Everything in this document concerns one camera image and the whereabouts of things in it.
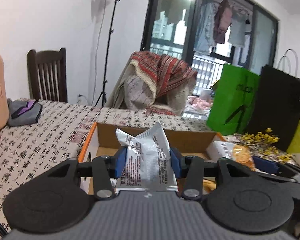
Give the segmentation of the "studio light on stand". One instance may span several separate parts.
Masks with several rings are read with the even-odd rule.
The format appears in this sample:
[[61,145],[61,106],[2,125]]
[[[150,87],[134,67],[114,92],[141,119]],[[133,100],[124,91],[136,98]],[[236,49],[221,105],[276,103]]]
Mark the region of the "studio light on stand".
[[97,106],[99,103],[101,103],[101,106],[103,107],[106,102],[107,102],[107,93],[106,93],[106,84],[108,82],[107,80],[107,70],[108,70],[108,59],[109,59],[109,51],[110,51],[110,44],[111,44],[111,37],[114,32],[113,29],[113,24],[114,24],[114,18],[115,18],[115,12],[117,8],[117,3],[119,3],[121,0],[114,0],[114,5],[113,5],[113,10],[111,13],[111,19],[110,19],[110,25],[109,25],[109,31],[108,31],[108,39],[107,39],[107,46],[106,46],[106,54],[104,58],[104,69],[103,69],[103,79],[102,79],[102,90],[95,101],[95,91],[96,91],[96,81],[97,81],[97,55],[98,55],[98,49],[100,45],[100,35],[103,27],[103,22],[104,22],[104,16],[106,13],[106,6],[107,6],[107,0],[104,0],[104,7],[103,7],[103,12],[102,12],[102,20],[100,23],[100,28],[99,28],[99,33],[98,33],[98,40],[97,40],[97,46],[95,49],[95,77],[94,77],[94,90],[93,90],[93,99],[92,99],[92,104],[93,106]]

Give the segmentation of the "yellow dried flower branch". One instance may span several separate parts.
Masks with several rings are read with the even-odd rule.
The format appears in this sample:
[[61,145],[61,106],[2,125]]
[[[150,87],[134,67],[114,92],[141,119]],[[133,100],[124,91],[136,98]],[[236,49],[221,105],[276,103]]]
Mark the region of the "yellow dried flower branch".
[[279,137],[273,134],[271,128],[256,134],[245,133],[240,137],[240,143],[246,146],[253,155],[270,161],[290,163],[293,155],[277,148]]

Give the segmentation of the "orange cardboard pumpkin box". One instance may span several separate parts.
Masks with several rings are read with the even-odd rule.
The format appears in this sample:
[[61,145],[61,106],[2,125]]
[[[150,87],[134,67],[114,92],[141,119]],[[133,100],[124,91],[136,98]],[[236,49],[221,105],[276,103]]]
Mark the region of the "orange cardboard pumpkin box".
[[211,145],[224,138],[216,132],[171,131],[156,123],[149,129],[94,123],[78,156],[89,162],[115,155],[113,187],[119,191],[177,191],[181,155],[207,156]]

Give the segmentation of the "chair with red patterned blanket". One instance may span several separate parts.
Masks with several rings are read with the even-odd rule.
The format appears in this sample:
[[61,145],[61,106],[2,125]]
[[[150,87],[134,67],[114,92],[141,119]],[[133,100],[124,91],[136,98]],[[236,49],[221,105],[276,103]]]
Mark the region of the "chair with red patterned blanket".
[[196,77],[197,71],[176,57],[135,51],[105,106],[181,115],[194,90]]

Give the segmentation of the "black paper bag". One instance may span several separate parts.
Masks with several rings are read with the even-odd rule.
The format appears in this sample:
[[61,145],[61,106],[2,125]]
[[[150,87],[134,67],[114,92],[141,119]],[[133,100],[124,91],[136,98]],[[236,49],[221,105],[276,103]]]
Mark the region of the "black paper bag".
[[[290,64],[288,52],[295,57],[295,74],[286,73],[278,67],[286,60]],[[246,127],[249,134],[257,134],[270,128],[279,138],[275,146],[286,151],[297,130],[300,120],[300,78],[298,72],[298,55],[288,49],[279,60],[277,68],[262,67],[254,111]]]

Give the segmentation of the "calligraphy print tablecloth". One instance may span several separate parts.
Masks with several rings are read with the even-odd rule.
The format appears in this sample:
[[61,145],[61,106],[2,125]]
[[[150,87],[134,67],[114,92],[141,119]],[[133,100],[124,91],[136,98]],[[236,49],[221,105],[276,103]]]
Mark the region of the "calligraphy print tablecloth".
[[0,220],[7,239],[293,239],[289,193],[232,161],[201,200],[122,192],[96,200],[79,187],[78,156],[94,123],[211,132],[204,121],[42,101],[38,123],[0,131]]

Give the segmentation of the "white cracker snack packet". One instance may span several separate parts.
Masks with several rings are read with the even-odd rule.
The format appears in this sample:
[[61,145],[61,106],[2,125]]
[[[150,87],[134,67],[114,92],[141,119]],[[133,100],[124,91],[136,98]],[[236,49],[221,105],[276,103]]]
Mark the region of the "white cracker snack packet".
[[220,158],[227,158],[255,171],[255,163],[252,155],[245,146],[232,142],[214,141],[207,147],[206,152],[213,162],[217,162]]

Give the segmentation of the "hanging clothes on balcony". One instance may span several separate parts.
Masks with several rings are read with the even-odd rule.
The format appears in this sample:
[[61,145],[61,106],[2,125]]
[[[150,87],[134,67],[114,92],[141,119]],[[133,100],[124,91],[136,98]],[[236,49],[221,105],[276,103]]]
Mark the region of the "hanging clothes on balcony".
[[247,47],[250,12],[228,0],[202,0],[195,34],[194,51],[209,55],[218,44]]

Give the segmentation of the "grey purple folded cloth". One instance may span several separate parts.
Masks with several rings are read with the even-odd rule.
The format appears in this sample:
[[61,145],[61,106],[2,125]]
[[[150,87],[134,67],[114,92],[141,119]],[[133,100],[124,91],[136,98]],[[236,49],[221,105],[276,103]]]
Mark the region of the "grey purple folded cloth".
[[32,125],[38,123],[43,106],[38,100],[15,100],[7,99],[9,109],[9,127]]

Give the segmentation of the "white label-back snack packet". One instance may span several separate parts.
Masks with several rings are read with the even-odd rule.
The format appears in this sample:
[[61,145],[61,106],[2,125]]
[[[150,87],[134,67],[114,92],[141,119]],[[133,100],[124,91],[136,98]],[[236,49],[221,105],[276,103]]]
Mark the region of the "white label-back snack packet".
[[117,179],[119,191],[178,191],[170,161],[170,145],[159,122],[132,136],[120,129],[116,137],[127,148],[126,165]]

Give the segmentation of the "green mucun paper bag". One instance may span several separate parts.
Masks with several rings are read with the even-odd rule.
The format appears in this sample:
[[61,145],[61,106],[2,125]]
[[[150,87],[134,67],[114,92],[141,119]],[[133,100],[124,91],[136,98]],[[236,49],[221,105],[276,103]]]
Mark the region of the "green mucun paper bag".
[[242,133],[254,111],[259,80],[245,68],[224,65],[207,126],[222,135]]

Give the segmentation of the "dark wooden chair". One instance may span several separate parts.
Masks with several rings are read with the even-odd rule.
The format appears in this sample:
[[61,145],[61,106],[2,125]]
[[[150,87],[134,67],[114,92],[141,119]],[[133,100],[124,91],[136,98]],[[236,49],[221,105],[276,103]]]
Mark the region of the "dark wooden chair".
[[27,53],[30,96],[36,100],[67,102],[66,49]]

